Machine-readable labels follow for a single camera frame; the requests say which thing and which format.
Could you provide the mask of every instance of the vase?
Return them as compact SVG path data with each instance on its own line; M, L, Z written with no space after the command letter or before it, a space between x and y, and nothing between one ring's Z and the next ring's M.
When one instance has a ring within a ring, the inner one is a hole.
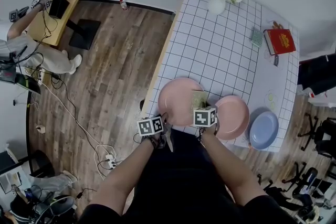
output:
M219 15L225 10L225 5L225 0L210 0L208 10L213 14Z

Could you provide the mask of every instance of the person's arm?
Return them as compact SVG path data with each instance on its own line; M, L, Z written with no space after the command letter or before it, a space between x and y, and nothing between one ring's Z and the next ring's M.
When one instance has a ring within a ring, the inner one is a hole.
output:
M130 156L110 172L90 204L107 206L122 215L128 194L138 182L153 150L149 139L142 141Z
M47 1L48 0L39 0L38 5L36 5L28 14L13 23L8 30L7 40L20 36L22 32L28 27L28 25L34 20L35 16L44 8L44 5Z
M257 177L218 140L212 128L204 132L202 142L237 204L244 206L257 196L267 195L258 184Z

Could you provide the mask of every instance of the pink plate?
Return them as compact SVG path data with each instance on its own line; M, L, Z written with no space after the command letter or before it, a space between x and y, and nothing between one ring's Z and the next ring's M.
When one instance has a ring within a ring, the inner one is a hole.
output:
M168 113L168 122L176 126L193 124L191 102L193 90L203 91L201 85L188 78L174 79L161 90L157 105L160 114Z
M250 113L241 98L229 95L219 99L215 105L218 107L219 130L216 136L219 139L232 140L244 133Z

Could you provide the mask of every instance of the white grid tablecloth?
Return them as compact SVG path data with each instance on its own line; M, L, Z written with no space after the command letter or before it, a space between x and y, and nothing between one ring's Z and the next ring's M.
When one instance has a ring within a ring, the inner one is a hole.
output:
M170 43L149 100L146 116L158 112L161 89L174 78L191 78L208 92L214 104L226 95L237 95L248 105L250 113L269 107L279 119L279 133L267 151L278 152L286 135L296 92L299 37L286 20L253 0L227 3L225 11L213 15L207 10L209 0L184 0ZM260 49L250 42L253 29L270 29L273 21L290 29L297 51L279 56L269 55L265 40ZM192 126L174 129L195 134ZM223 143L248 146L248 135Z

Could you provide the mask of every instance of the wooden floor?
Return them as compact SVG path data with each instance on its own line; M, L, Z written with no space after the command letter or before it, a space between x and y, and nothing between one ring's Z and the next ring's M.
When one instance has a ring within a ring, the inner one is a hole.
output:
M70 100L77 107L78 121L95 139L112 145L117 152L117 160L123 160L137 145L133 136L137 132L134 123L140 116L139 102L146 95L172 18L146 9L130 7L125 12L119 5L88 1L80 1L71 17L75 22L80 18L99 20L102 24L89 51L69 47L72 31L65 30L58 48L66 49L70 58L80 53L83 62L75 74L63 75L62 78ZM48 90L42 87L41 91L40 96L33 95L39 103L39 111L34 107L30 109L31 149L44 151L57 171L66 169L78 177L79 181L70 191L72 195L77 195L83 188L97 189L102 179L93 161L94 151L84 132ZM66 99L65 88L52 91L74 113ZM331 109L313 107L305 98L297 97L279 153L235 146L230 149L255 174L262 174L266 181L271 178L281 187L284 187L281 180L294 174L294 161L307 162L307 168L316 167L319 176L323 176L329 159L312 151L313 142L305 152L300 150L307 138L297 138L297 133L305 133L309 129L305 112L317 115L321 120L336 116ZM45 134L35 130L38 124L46 126ZM101 148L99 154L100 157L105 155ZM92 191L86 190L78 200L79 214L92 194Z

